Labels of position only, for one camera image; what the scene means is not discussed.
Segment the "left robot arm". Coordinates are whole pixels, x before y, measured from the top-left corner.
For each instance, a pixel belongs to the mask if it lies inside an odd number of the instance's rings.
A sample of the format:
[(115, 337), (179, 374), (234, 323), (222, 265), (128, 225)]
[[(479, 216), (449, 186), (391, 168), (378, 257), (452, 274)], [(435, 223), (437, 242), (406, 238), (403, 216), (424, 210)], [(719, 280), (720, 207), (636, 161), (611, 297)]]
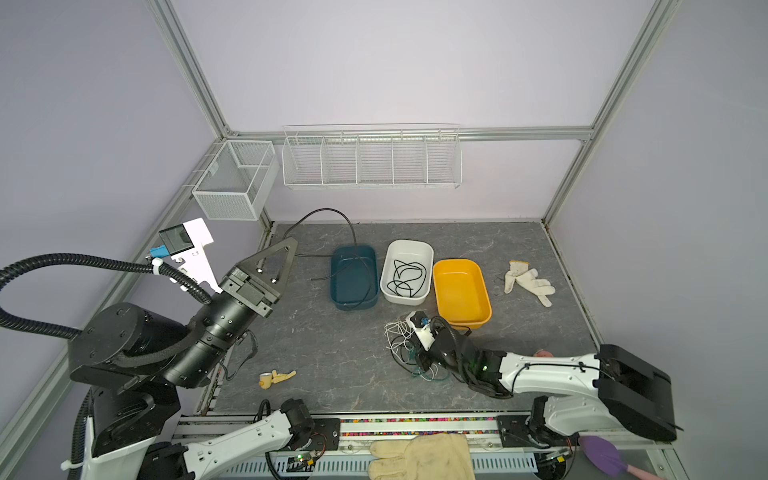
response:
[(89, 388), (76, 417), (71, 456), (63, 464), (70, 478), (211, 479), (254, 456), (311, 443), (314, 420), (295, 399), (276, 411), (261, 408), (251, 425), (211, 440), (184, 445), (159, 438), (179, 411), (179, 390), (206, 385), (251, 323), (272, 313), (285, 292), (297, 248), (296, 240), (287, 238), (241, 260), (216, 294), (161, 259), (135, 263), (52, 253), (2, 270), (3, 284), (59, 265), (165, 276), (200, 304), (183, 324), (132, 303), (117, 303), (81, 329), (2, 313), (6, 329), (66, 340), (69, 376)]

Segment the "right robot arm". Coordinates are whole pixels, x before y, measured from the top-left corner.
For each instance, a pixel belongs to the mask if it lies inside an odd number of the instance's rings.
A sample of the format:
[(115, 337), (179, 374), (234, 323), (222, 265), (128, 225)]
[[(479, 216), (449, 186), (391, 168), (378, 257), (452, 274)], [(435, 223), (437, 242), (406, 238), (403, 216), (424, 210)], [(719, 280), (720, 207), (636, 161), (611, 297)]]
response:
[(419, 367), (438, 364), (470, 390), (496, 400), (535, 394), (523, 438), (549, 446), (585, 431), (623, 428), (656, 442), (676, 441), (670, 376), (618, 345), (569, 357), (525, 356), (476, 346), (439, 316), (406, 323)]

